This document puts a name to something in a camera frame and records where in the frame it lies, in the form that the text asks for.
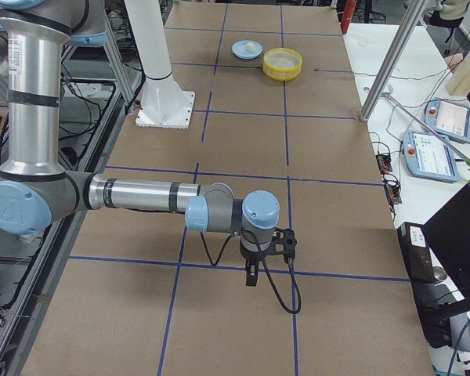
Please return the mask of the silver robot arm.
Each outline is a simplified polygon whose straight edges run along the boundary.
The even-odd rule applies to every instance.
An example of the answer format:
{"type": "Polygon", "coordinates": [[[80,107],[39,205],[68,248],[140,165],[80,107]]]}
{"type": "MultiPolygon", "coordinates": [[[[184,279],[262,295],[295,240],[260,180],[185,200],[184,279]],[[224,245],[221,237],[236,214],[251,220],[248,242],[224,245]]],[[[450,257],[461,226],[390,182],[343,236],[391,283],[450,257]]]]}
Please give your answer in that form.
{"type": "Polygon", "coordinates": [[[237,199],[223,183],[108,179],[69,172],[58,161],[63,46],[103,45],[106,14],[101,1],[0,1],[8,34],[9,156],[0,166],[0,229],[37,233],[75,212],[125,208],[171,212],[188,230],[240,238],[246,283],[257,283],[274,253],[278,200],[264,190],[237,199]]]}

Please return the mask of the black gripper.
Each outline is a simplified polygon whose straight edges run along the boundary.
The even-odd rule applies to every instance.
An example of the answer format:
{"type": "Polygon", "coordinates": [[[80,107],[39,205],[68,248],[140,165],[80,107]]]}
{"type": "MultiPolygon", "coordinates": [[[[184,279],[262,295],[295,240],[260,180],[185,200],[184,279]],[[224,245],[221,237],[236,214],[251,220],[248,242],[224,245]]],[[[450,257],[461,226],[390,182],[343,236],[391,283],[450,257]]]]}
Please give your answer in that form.
{"type": "Polygon", "coordinates": [[[246,285],[256,287],[258,283],[258,268],[261,262],[261,255],[258,251],[251,251],[244,245],[240,246],[240,253],[245,259],[246,285]]]}

